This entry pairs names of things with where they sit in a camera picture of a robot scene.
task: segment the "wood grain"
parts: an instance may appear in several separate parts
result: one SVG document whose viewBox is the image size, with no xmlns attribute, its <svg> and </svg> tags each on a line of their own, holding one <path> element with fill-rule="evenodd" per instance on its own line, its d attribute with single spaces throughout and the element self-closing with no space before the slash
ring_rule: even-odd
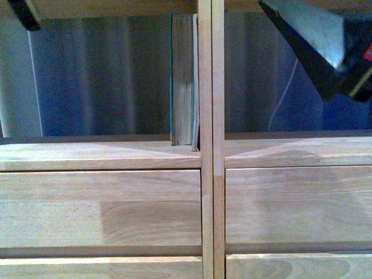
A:
<svg viewBox="0 0 372 279">
<path fill-rule="evenodd" d="M 318 6 L 322 9 L 360 9 L 365 11 L 372 10 L 372 3 L 369 0 L 304 0 L 305 2 Z M 227 13 L 246 13 L 262 12 L 256 0 L 225 0 L 225 12 Z"/>
<path fill-rule="evenodd" d="M 0 171 L 199 168 L 190 146 L 154 142 L 74 142 L 0 145 Z"/>
<path fill-rule="evenodd" d="M 203 278 L 213 279 L 213 131 L 211 0 L 198 1 Z"/>
<path fill-rule="evenodd" d="M 200 171 L 0 174 L 0 248 L 201 245 Z"/>
<path fill-rule="evenodd" d="M 225 277 L 224 1 L 212 0 L 214 278 Z"/>
<path fill-rule="evenodd" d="M 372 137 L 238 139 L 225 156 L 229 169 L 372 164 Z"/>
<path fill-rule="evenodd" d="M 370 243 L 371 184 L 372 166 L 228 169 L 226 241 L 273 249 Z"/>
<path fill-rule="evenodd" d="M 0 0 L 0 20 L 2 19 L 16 19 L 7 0 Z"/>
<path fill-rule="evenodd" d="M 202 260 L 199 257 L 2 259 L 0 274 L 5 279 L 201 279 Z"/>
<path fill-rule="evenodd" d="M 77 17 L 168 15 L 195 13 L 193 0 L 33 0 L 42 19 L 70 19 Z M 15 18 L 6 0 L 0 0 L 0 19 Z"/>
<path fill-rule="evenodd" d="M 227 256 L 227 279 L 372 277 L 372 255 L 258 254 Z"/>
</svg>

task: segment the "drawer front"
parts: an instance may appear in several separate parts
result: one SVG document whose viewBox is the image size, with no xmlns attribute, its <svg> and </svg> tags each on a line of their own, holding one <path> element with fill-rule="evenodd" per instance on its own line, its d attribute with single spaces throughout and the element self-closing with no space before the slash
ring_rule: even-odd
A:
<svg viewBox="0 0 372 279">
<path fill-rule="evenodd" d="M 226 242 L 371 243 L 371 185 L 371 166 L 228 169 Z"/>
<path fill-rule="evenodd" d="M 260 254 L 231 255 L 227 279 L 372 278 L 372 255 Z"/>
<path fill-rule="evenodd" d="M 201 245 L 199 170 L 0 174 L 0 248 Z"/>
<path fill-rule="evenodd" d="M 117 257 L 75 259 L 3 259 L 7 279 L 202 279 L 198 257 Z"/>
</svg>

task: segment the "vertical wooden divider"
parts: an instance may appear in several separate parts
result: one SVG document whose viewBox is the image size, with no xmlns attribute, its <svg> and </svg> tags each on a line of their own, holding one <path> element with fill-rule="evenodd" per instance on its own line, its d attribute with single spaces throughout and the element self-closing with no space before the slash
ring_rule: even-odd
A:
<svg viewBox="0 0 372 279">
<path fill-rule="evenodd" d="M 212 11 L 198 0 L 199 92 L 202 153 L 203 277 L 213 278 Z"/>
<path fill-rule="evenodd" d="M 214 278 L 225 278 L 224 0 L 212 0 Z"/>
</svg>

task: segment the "wooden shelf board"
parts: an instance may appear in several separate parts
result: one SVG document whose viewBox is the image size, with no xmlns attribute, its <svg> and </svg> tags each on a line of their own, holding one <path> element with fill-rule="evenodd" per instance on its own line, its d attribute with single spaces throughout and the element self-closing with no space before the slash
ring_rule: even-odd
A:
<svg viewBox="0 0 372 279">
<path fill-rule="evenodd" d="M 1 259 L 2 278 L 201 279 L 201 257 Z"/>
<path fill-rule="evenodd" d="M 329 10 L 364 10 L 371 11 L 372 3 L 369 0 L 304 0 L 305 2 Z M 225 12 L 227 13 L 246 13 L 262 12 L 258 5 L 258 0 L 225 0 Z"/>
<path fill-rule="evenodd" d="M 196 13 L 193 0 L 32 0 L 42 19 L 168 15 Z M 15 18 L 6 0 L 0 0 L 0 19 Z"/>
<path fill-rule="evenodd" d="M 287 133 L 290 138 L 269 138 L 270 134 L 267 135 L 263 139 L 255 136 L 242 139 L 240 135 L 235 136 L 240 139 L 226 140 L 225 168 L 372 164 L 371 136 L 321 137 L 318 133 L 319 137 L 312 138 L 309 133 L 298 133 L 296 138 L 296 133 Z"/>
<path fill-rule="evenodd" d="M 170 141 L 63 142 L 0 145 L 0 171 L 190 169 L 201 153 Z"/>
</svg>

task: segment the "wooden bookcase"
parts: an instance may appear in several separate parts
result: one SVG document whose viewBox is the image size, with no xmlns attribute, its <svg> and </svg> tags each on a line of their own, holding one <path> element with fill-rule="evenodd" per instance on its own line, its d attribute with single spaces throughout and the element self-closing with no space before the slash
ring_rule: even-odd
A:
<svg viewBox="0 0 372 279">
<path fill-rule="evenodd" d="M 0 277 L 213 278 L 210 0 L 27 3 L 41 24 L 198 13 L 202 152 L 169 135 L 1 139 Z"/>
<path fill-rule="evenodd" d="M 201 152 L 161 135 L 1 139 L 2 276 L 372 276 L 371 132 L 225 135 L 224 13 L 256 1 L 28 2 L 41 20 L 197 12 Z"/>
<path fill-rule="evenodd" d="M 226 12 L 261 11 L 212 0 L 214 278 L 371 277 L 371 132 L 225 134 Z"/>
</svg>

